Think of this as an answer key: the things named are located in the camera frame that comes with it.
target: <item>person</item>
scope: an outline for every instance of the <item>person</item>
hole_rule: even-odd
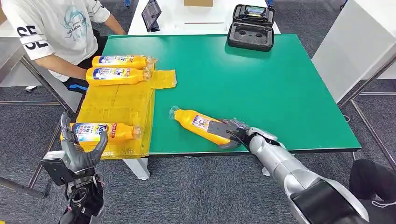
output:
[[[349,190],[363,204],[370,223],[396,223],[396,173],[367,159],[354,162]]]
[[[1,7],[30,59],[70,91],[85,93],[86,70],[107,41],[94,33],[91,21],[125,34],[99,0],[1,0]]]

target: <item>detergent bottle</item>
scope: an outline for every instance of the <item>detergent bottle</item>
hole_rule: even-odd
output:
[[[86,73],[89,85],[136,84],[151,79],[152,70],[135,68],[90,68]]]
[[[156,60],[145,56],[96,56],[92,60],[92,67],[136,68],[153,67]]]
[[[75,123],[70,124],[70,127],[82,147],[95,146],[104,130],[107,130],[109,144],[139,139],[142,133],[139,126],[128,126],[123,123]]]
[[[235,131],[236,127],[227,125],[219,120],[200,114],[193,110],[181,110],[177,106],[170,109],[170,119],[177,120],[185,129],[217,144],[220,148],[235,148],[240,142],[234,141],[227,132]]]

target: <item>white t-shirt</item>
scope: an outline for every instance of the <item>white t-shirt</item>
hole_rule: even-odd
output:
[[[1,7],[31,60],[55,54],[74,65],[98,50],[91,21],[110,16],[98,0],[1,0]]]

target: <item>black case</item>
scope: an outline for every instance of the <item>black case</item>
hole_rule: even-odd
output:
[[[247,7],[263,8],[263,13],[249,16]],[[237,5],[233,12],[233,23],[227,36],[227,43],[231,47],[246,48],[259,51],[270,51],[274,44],[275,10],[273,8]]]

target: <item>yellow plastic wrap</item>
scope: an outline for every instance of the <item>yellow plastic wrap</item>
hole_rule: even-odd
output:
[[[153,89],[174,88],[177,84],[175,70],[155,70],[149,81]]]
[[[77,117],[78,123],[124,123],[140,125],[142,138],[107,147],[101,159],[147,156],[150,149],[155,90],[149,82],[134,85],[90,86]],[[94,146],[84,147],[89,152]]]

